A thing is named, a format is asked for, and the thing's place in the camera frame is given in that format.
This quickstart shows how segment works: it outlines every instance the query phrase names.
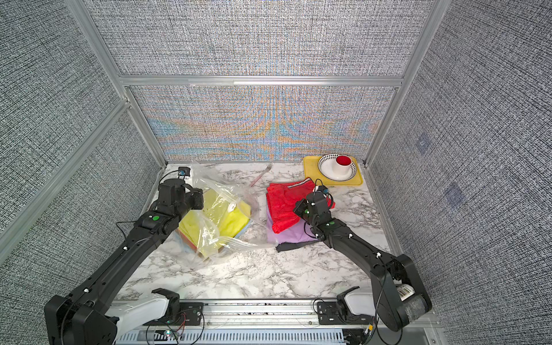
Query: red cup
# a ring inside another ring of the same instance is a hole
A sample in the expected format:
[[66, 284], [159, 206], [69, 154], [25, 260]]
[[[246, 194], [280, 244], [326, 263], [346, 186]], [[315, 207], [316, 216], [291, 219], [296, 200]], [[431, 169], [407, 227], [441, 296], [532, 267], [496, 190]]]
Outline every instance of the red cup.
[[337, 164], [343, 165], [346, 167], [350, 166], [352, 163], [351, 159], [348, 156], [344, 156], [344, 155], [337, 156], [336, 161], [337, 161]]
[[336, 158], [336, 165], [333, 167], [333, 172], [338, 175], [346, 174], [351, 166], [351, 158], [349, 156], [341, 155]]

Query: yellow tray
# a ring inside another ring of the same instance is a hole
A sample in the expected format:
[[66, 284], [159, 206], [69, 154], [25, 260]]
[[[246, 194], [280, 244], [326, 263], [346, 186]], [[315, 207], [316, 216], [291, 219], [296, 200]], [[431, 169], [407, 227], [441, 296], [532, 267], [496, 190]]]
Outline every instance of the yellow tray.
[[357, 163], [357, 160], [351, 157], [353, 164], [357, 167], [357, 174], [350, 180], [347, 181], [334, 181], [331, 180], [318, 170], [318, 161], [322, 156], [306, 156], [303, 158], [303, 168], [305, 169], [305, 178], [310, 177], [312, 181], [316, 181], [317, 178], [322, 180], [322, 184], [325, 186], [328, 185], [361, 185], [363, 184], [362, 173], [360, 172], [360, 167]]

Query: white cup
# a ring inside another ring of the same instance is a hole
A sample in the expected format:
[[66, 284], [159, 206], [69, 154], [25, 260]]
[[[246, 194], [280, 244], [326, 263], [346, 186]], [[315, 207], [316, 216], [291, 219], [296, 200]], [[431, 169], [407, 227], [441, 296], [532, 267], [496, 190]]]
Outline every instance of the white cup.
[[353, 160], [349, 156], [340, 155], [334, 161], [332, 170], [334, 174], [342, 176], [351, 171], [352, 164]]

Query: fork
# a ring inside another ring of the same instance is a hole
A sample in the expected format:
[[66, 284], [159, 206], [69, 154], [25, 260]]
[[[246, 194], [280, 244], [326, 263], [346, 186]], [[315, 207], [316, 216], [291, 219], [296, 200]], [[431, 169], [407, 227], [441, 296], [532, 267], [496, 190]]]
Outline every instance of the fork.
[[253, 185], [255, 183], [257, 183], [257, 181], [259, 181], [261, 179], [261, 177], [263, 177], [264, 174], [266, 174], [267, 172], [270, 171], [270, 169], [272, 169], [272, 162], [270, 162], [267, 166], [267, 168], [265, 170], [263, 170], [259, 176], [257, 176], [257, 178], [255, 179], [255, 181], [251, 182], [251, 184], [249, 185], [249, 187], [253, 187]]

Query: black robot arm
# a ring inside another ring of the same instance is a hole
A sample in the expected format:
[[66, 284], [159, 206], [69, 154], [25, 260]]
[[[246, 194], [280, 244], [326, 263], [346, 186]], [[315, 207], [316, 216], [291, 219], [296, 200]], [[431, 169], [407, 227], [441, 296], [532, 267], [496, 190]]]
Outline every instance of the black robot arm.
[[[333, 218], [324, 192], [308, 194], [297, 203], [294, 212], [311, 226], [316, 238], [345, 254], [370, 276], [376, 312], [389, 329], [398, 331], [431, 309], [431, 300], [412, 260], [404, 254], [395, 257], [372, 246], [344, 222]], [[394, 280], [411, 286], [414, 293], [405, 295], [398, 291]], [[345, 309], [340, 315], [346, 318], [351, 314], [346, 303], [338, 306]]]
[[[189, 168], [181, 168], [181, 172], [181, 176], [189, 175]], [[105, 313], [117, 292], [140, 263], [178, 227], [189, 210], [203, 208], [201, 189], [193, 188], [182, 179], [168, 179], [159, 184], [158, 190], [156, 202], [134, 222], [126, 241], [100, 268], [67, 296], [56, 295], [46, 304], [44, 312], [51, 345], [113, 343], [118, 318]]]

